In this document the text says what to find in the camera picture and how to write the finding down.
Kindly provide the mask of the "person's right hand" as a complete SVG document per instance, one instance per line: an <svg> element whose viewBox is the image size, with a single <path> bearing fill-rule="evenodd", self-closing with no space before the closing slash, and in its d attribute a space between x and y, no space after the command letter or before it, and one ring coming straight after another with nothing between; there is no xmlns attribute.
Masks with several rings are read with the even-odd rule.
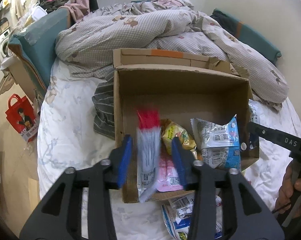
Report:
<svg viewBox="0 0 301 240"><path fill-rule="evenodd" d="M285 175L283 177L282 185L279 189L279 195L275 202L275 209L279 209L282 206L287 205L290 202L290 198L293 194L294 189L297 191L301 191L301 178L297 179L295 184L292 184L292 161L286 168ZM301 216L301 205L294 214L293 218L297 218Z"/></svg>

